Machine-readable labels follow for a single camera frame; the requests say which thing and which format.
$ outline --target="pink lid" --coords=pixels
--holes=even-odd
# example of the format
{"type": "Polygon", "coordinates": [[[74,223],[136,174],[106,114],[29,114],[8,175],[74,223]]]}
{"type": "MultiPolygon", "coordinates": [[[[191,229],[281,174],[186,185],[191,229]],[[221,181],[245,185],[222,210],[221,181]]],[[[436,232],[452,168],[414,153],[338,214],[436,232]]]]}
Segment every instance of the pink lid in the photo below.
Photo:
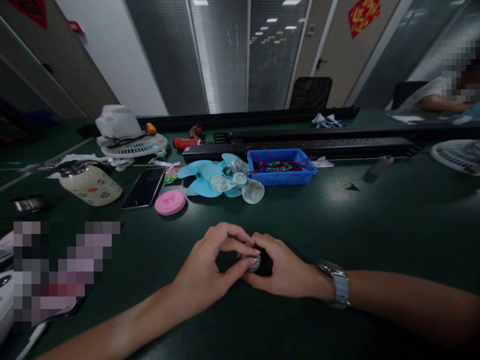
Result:
{"type": "Polygon", "coordinates": [[[183,192],[170,190],[158,197],[155,201],[155,210],[160,215],[173,215],[185,206],[187,199],[183,192]]]}

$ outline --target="forearm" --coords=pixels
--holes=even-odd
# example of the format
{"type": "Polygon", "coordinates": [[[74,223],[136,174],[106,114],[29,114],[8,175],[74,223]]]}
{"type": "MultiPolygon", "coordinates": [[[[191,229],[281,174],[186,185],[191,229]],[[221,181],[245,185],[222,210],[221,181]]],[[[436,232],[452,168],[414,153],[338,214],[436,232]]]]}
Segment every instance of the forearm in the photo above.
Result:
{"type": "Polygon", "coordinates": [[[73,337],[40,356],[46,359],[125,359],[183,319],[169,296],[169,285],[121,314],[73,337]]]}
{"type": "Polygon", "coordinates": [[[413,276],[348,271],[350,303],[447,347],[475,344],[480,297],[413,276]]]}
{"type": "Polygon", "coordinates": [[[421,109],[425,111],[444,112],[450,111],[454,113],[463,113],[470,109],[472,105],[455,101],[426,101],[421,103],[421,109]]]}

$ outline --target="office chair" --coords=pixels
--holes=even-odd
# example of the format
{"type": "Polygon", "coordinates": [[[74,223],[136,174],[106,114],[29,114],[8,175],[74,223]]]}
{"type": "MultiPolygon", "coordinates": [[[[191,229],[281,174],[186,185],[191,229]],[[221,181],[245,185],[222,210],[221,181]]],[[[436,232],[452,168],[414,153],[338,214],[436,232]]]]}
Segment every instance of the office chair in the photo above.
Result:
{"type": "Polygon", "coordinates": [[[293,85],[290,109],[325,109],[332,90],[330,77],[299,77],[293,85]]]}
{"type": "Polygon", "coordinates": [[[427,83],[428,81],[406,81],[396,84],[395,89],[393,90],[392,110],[398,109],[410,95],[427,83]]]}

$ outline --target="red power drill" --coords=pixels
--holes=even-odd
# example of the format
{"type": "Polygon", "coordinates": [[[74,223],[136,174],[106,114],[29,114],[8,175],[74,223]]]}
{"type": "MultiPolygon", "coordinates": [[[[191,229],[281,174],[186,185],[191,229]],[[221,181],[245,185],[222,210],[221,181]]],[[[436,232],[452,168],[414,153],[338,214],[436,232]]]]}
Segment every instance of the red power drill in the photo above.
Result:
{"type": "Polygon", "coordinates": [[[177,137],[175,140],[173,140],[173,146],[175,149],[183,151],[187,146],[205,144],[205,141],[200,138],[202,133],[203,128],[196,124],[188,132],[188,138],[177,137]]]}

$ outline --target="hand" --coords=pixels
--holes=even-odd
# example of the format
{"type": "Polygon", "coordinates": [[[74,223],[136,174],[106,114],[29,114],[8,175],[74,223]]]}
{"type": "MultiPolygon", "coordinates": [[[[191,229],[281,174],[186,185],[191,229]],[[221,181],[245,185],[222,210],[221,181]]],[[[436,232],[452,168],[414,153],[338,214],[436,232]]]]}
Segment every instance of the hand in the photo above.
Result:
{"type": "Polygon", "coordinates": [[[173,283],[169,285],[169,295],[178,305],[177,312],[182,320],[201,313],[223,297],[247,269],[258,261],[256,257],[260,251],[254,249],[254,245],[240,226],[221,222],[208,229],[203,239],[191,250],[173,283]],[[240,260],[225,273],[220,273],[215,264],[219,251],[236,251],[255,258],[240,260]]]}
{"type": "Polygon", "coordinates": [[[258,232],[253,234],[251,240],[264,248],[273,260],[271,276],[249,272],[243,276],[254,288],[290,298],[334,300],[335,288],[331,277],[323,274],[315,265],[304,263],[283,241],[258,232]]]}

